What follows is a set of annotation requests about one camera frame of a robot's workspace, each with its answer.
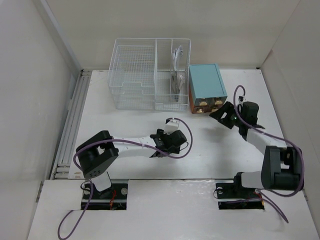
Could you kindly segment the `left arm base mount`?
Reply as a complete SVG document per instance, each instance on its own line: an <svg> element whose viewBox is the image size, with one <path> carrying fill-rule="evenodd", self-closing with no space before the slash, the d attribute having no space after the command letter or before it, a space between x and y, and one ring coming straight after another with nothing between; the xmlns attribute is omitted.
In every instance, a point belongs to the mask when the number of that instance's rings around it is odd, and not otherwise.
<svg viewBox="0 0 320 240"><path fill-rule="evenodd" d="M111 187L99 192L93 187L87 210L122 211L127 209L128 180L112 180Z"/></svg>

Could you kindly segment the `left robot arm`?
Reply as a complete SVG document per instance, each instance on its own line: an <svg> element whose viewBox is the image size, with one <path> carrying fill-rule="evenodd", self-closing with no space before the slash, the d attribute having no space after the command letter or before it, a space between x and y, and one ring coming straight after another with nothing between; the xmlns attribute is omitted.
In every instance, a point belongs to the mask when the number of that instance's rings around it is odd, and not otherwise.
<svg viewBox="0 0 320 240"><path fill-rule="evenodd" d="M112 183L107 169L117 158L146 157L162 158L179 154L187 142L181 130L166 133L158 129L155 134L140 138L114 138L102 130L77 147L75 159L86 180L92 181L94 192L107 198L112 192Z"/></svg>

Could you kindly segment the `grey spiral setup guide booklet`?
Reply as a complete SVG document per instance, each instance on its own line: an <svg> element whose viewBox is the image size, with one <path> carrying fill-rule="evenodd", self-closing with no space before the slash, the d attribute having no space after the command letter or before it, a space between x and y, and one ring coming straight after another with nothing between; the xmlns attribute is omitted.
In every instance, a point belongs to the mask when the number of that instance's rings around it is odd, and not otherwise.
<svg viewBox="0 0 320 240"><path fill-rule="evenodd" d="M185 74L180 68L180 61L183 56L183 46L180 45L178 48L175 48L171 54L171 94L173 101L178 103L180 101L180 96L185 93Z"/></svg>

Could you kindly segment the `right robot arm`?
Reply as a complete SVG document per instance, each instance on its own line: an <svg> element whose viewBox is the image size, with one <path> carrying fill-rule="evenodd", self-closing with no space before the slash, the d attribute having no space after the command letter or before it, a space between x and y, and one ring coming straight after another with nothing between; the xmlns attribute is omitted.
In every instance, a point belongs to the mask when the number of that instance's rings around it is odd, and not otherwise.
<svg viewBox="0 0 320 240"><path fill-rule="evenodd" d="M245 101L234 106L227 101L209 115L229 129L237 127L240 136L263 154L260 171L236 174L237 181L231 185L232 193L243 197L250 188L294 192L302 190L304 167L301 150L280 137L266 133L264 127L257 124L258 112L257 103Z"/></svg>

